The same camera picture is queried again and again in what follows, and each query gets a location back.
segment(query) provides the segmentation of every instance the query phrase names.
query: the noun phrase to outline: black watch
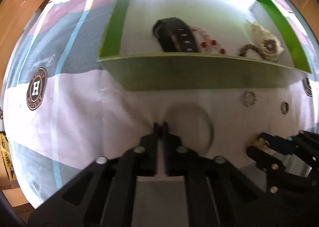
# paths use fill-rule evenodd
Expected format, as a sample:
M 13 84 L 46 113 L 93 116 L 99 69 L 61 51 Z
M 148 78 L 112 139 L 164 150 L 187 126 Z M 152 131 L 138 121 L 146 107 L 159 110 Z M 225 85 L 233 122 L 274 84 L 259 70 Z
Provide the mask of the black watch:
M 153 27 L 153 35 L 164 52 L 199 52 L 192 31 L 176 17 L 157 21 Z

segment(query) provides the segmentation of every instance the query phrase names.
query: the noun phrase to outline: round metal screw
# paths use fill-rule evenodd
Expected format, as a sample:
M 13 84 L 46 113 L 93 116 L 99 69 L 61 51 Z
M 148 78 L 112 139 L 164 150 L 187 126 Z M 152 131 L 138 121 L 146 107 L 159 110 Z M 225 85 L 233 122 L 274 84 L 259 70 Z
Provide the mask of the round metal screw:
M 135 149 L 133 151 L 135 153 L 143 153 L 143 152 L 145 152 L 145 148 L 143 146 L 137 146 L 137 147 L 135 147 Z
M 226 159 L 225 159 L 223 156 L 217 156 L 217 157 L 215 158 L 215 162 L 216 162 L 217 164 L 224 164 L 224 163 L 226 162 Z
M 269 191 L 272 192 L 273 194 L 275 194 L 275 193 L 277 193 L 277 191 L 278 191 L 278 187 L 273 186 L 273 187 L 271 187 L 271 188 L 269 189 Z
M 105 164 L 107 162 L 107 158 L 106 157 L 98 157 L 95 161 L 97 164 Z
M 272 164 L 272 169 L 273 169 L 273 170 L 277 170 L 278 168 L 279 168 L 279 166 L 278 166 L 277 164 L 275 164 L 275 163 Z
M 188 152 L 187 148 L 185 146 L 180 146 L 176 149 L 176 152 L 178 153 L 186 153 Z

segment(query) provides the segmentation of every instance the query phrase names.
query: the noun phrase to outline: light blue stripe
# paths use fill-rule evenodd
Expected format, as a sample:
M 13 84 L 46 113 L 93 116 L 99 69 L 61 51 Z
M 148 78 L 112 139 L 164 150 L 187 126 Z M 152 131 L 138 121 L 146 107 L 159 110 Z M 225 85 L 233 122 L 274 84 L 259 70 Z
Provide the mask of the light blue stripe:
M 73 30 L 71 37 L 58 61 L 58 64 L 56 66 L 55 75 L 57 77 L 55 78 L 55 87 L 54 87 L 54 94 L 53 94 L 53 104 L 52 104 L 52 120 L 51 120 L 51 143 L 52 143 L 52 163 L 53 163 L 53 173 L 54 178 L 56 182 L 56 186 L 58 189 L 62 187 L 62 178 L 61 178 L 61 172 L 60 172 L 60 166 L 59 166 L 59 149 L 58 149 L 58 139 L 57 139 L 57 122 L 58 122 L 58 111 L 59 111 L 59 91 L 58 91 L 58 81 L 59 76 L 58 74 L 61 73 L 62 67 L 70 54 L 71 48 L 74 44 L 75 38 L 78 35 L 78 32 L 89 14 L 90 10 L 86 10 L 82 13 L 82 16 L 77 23 L 75 29 Z

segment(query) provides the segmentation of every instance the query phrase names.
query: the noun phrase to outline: bed sheet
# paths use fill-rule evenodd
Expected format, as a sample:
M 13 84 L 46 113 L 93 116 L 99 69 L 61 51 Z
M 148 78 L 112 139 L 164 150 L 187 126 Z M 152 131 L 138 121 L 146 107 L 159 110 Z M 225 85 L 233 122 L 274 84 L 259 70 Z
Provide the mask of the bed sheet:
M 49 3 L 8 69 L 4 126 L 18 181 L 34 207 L 97 157 L 115 158 L 136 146 L 152 131 L 153 122 L 167 121 L 186 146 L 208 158 L 223 155 L 248 177 L 256 172 L 245 148 L 260 132 L 286 138 L 299 129 L 317 131 L 318 46 L 284 0 L 274 1 L 286 11 L 311 63 L 313 97 L 301 82 L 282 89 L 251 89 L 257 95 L 253 107 L 243 104 L 246 89 L 125 91 L 96 61 L 115 1 Z M 31 111 L 26 93 L 40 67 L 48 74 L 45 96 Z M 286 115 L 280 111 L 282 102 L 290 104 Z M 214 127 L 208 152 L 206 118 Z M 294 170 L 300 174 L 304 169 Z M 262 183 L 263 178 L 253 180 Z

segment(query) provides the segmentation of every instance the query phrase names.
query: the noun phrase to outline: blue stripe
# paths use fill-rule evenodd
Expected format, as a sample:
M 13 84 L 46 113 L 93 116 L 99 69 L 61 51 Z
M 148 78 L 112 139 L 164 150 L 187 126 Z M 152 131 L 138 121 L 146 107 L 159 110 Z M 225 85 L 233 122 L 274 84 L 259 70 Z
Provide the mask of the blue stripe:
M 74 44 L 75 38 L 78 35 L 78 32 L 85 20 L 85 18 L 87 17 L 87 15 L 89 14 L 90 10 L 86 10 L 82 13 L 82 16 L 79 20 L 79 22 L 77 23 L 74 31 L 71 34 L 71 37 L 58 61 L 58 64 L 56 66 L 56 70 L 55 70 L 55 75 L 60 74 L 62 67 L 68 57 L 68 55 L 70 54 L 71 48 Z M 51 143 L 52 143 L 52 154 L 53 154 L 53 160 L 52 160 L 52 164 L 53 164 L 53 172 L 54 172 L 54 178 L 55 178 L 55 182 L 56 182 L 56 186 L 58 187 L 58 189 L 60 189 L 62 187 L 62 178 L 61 178 L 61 172 L 60 172 L 60 166 L 59 166 L 59 162 L 56 161 L 56 159 L 58 158 L 58 144 L 57 144 L 57 116 L 58 116 L 58 111 L 59 111 L 59 102 L 58 102 L 58 91 L 57 89 L 55 89 L 55 94 L 57 97 L 57 100 L 54 100 L 53 98 L 53 106 L 52 106 L 52 112 L 54 113 L 55 118 L 55 122 L 53 123 L 53 127 L 51 127 Z

